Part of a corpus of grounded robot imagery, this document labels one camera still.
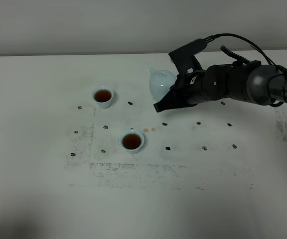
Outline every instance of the tea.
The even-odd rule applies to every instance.
[[[97,102],[106,102],[110,100],[112,93],[108,90],[99,90],[95,93],[94,98]]]
[[[142,139],[135,133],[129,133],[123,138],[123,146],[127,149],[136,149],[142,143]]]

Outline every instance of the table surface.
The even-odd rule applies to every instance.
[[[287,50],[266,54],[287,66]],[[167,54],[0,57],[0,217],[32,215],[42,238],[287,238],[287,105],[156,113],[148,64],[177,74]],[[134,155],[118,142],[132,127],[148,129]]]

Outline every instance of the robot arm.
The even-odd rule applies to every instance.
[[[249,42],[263,54],[269,65],[249,61],[222,46],[220,49],[236,61],[227,65],[213,65],[203,70],[194,54],[204,50],[208,42],[220,36],[235,36]],[[167,95],[154,104],[157,112],[192,107],[221,98],[273,107],[287,103],[287,69],[274,64],[257,45],[240,36],[217,34],[198,39],[170,52],[169,56],[179,74]]]

